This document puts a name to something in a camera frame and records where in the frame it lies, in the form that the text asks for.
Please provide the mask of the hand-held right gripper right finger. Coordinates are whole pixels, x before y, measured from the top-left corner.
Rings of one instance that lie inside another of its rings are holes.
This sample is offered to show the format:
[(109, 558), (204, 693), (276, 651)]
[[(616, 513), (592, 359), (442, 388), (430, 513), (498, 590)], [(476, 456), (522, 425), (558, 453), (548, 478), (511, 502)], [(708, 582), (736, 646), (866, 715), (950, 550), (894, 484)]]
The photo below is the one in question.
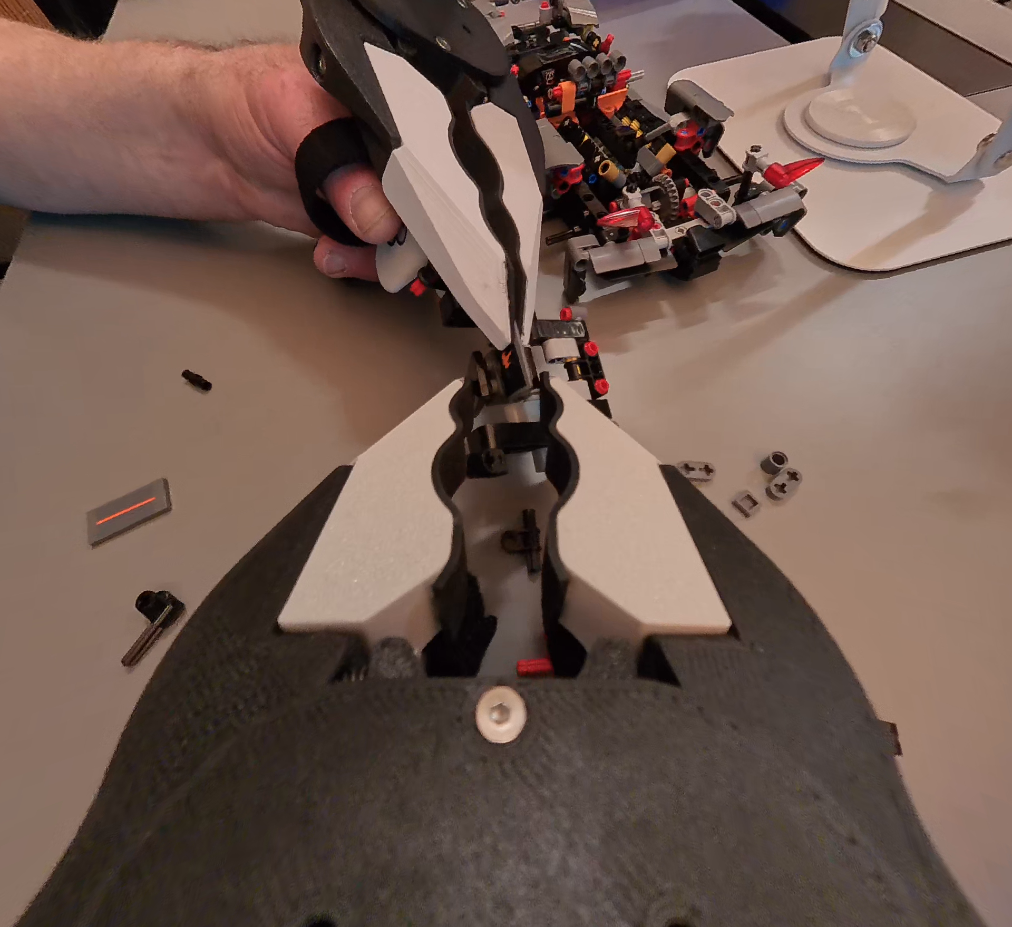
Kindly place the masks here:
[(541, 612), (553, 673), (599, 641), (637, 658), (651, 637), (723, 637), (732, 620), (661, 465), (564, 380), (541, 380), (547, 477)]

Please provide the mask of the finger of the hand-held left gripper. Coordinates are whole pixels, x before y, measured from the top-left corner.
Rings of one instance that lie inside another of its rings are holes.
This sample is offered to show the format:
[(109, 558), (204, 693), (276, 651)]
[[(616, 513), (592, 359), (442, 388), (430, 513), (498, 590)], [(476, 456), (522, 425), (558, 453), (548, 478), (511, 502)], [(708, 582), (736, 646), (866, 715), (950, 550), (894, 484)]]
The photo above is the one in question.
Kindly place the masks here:
[(474, 324), (497, 348), (512, 342), (505, 254), (449, 139), (442, 92), (398, 54), (364, 44), (401, 144), (382, 176), (388, 201)]
[(473, 122), (495, 155), (504, 181), (504, 205), (517, 230), (520, 264), (526, 280), (521, 335), (523, 343), (528, 344), (537, 301), (542, 217), (538, 178), (543, 175), (538, 175), (532, 166), (521, 127), (512, 113), (486, 102), (474, 109)]

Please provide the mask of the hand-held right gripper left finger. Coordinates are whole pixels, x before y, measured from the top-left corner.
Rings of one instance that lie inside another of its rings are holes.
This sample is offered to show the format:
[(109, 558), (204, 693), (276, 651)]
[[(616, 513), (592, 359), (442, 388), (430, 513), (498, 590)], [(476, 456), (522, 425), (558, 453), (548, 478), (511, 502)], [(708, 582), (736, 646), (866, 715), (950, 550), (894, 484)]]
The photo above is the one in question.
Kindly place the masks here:
[(471, 383), (454, 380), (361, 453), (280, 612), (283, 631), (403, 639), (431, 675), (478, 673), (497, 620), (453, 502), (474, 415)]

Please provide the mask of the lego car chassis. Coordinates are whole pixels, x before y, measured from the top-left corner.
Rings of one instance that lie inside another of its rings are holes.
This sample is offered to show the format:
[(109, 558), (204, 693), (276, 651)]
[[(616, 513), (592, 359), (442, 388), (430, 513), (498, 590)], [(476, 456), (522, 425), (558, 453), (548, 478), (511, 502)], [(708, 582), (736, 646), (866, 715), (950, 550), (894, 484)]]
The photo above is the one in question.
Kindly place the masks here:
[(546, 155), (547, 223), (565, 228), (569, 304), (628, 288), (642, 276), (689, 282), (716, 272), (757, 237), (791, 234), (806, 177), (824, 163), (783, 162), (761, 145), (723, 176), (708, 159), (733, 116), (695, 82), (668, 85), (664, 111), (634, 88), (591, 0), (475, 0), (511, 60)]

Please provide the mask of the black grey lego subassembly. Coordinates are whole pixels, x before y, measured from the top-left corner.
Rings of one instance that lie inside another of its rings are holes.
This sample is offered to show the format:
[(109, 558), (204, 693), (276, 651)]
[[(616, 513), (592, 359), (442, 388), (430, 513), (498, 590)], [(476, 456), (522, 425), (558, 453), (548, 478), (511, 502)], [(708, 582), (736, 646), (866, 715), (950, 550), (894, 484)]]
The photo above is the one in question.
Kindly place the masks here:
[(534, 317), (532, 344), (518, 355), (488, 344), (472, 354), (466, 383), (474, 399), (474, 427), (465, 440), (466, 474), (493, 478), (507, 473), (506, 458), (530, 453), (538, 471), (547, 465), (549, 433), (541, 420), (540, 374), (561, 365), (569, 382), (587, 386), (590, 404), (612, 418), (600, 349), (587, 323), (588, 309), (564, 305), (556, 318)]

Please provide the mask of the black lego pin connector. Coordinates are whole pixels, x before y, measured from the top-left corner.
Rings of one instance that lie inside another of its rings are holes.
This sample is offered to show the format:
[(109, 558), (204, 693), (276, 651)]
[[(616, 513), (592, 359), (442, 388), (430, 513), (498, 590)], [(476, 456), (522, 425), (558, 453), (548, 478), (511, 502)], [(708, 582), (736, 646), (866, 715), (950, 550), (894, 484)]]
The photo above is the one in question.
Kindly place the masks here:
[(522, 510), (519, 527), (505, 530), (500, 538), (504, 553), (516, 555), (530, 576), (541, 571), (542, 546), (537, 512), (532, 508)]

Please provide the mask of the dark lego tile red stripe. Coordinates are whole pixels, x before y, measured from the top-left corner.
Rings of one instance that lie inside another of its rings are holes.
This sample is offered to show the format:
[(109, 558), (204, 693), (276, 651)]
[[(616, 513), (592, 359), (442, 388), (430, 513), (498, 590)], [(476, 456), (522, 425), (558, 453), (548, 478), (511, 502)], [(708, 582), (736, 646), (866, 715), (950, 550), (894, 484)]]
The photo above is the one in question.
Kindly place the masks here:
[(89, 510), (86, 513), (87, 542), (96, 547), (171, 509), (168, 480), (158, 478)]

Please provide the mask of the person's left hand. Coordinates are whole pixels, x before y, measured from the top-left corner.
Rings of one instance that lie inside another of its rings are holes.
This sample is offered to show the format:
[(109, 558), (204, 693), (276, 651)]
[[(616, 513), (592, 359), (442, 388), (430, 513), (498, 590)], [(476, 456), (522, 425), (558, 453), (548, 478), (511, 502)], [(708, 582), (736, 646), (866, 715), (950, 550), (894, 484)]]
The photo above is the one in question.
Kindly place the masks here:
[(351, 232), (354, 247), (322, 235), (301, 202), (297, 149), (317, 127), (347, 115), (316, 83), (294, 46), (257, 45), (221, 53), (215, 131), (232, 165), (233, 196), (244, 218), (317, 239), (314, 263), (324, 276), (376, 281), (375, 248), (394, 239), (401, 220), (371, 164), (333, 171), (322, 195)]

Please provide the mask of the black connector with axle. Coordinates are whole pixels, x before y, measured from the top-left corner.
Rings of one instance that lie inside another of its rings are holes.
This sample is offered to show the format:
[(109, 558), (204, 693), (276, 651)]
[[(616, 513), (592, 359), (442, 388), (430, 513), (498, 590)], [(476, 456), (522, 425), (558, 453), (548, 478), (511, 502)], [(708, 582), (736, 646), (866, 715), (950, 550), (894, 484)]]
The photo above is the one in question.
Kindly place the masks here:
[(186, 606), (168, 590), (144, 591), (135, 600), (135, 609), (145, 617), (147, 627), (133, 642), (120, 660), (123, 668), (136, 667), (159, 637), (181, 617)]

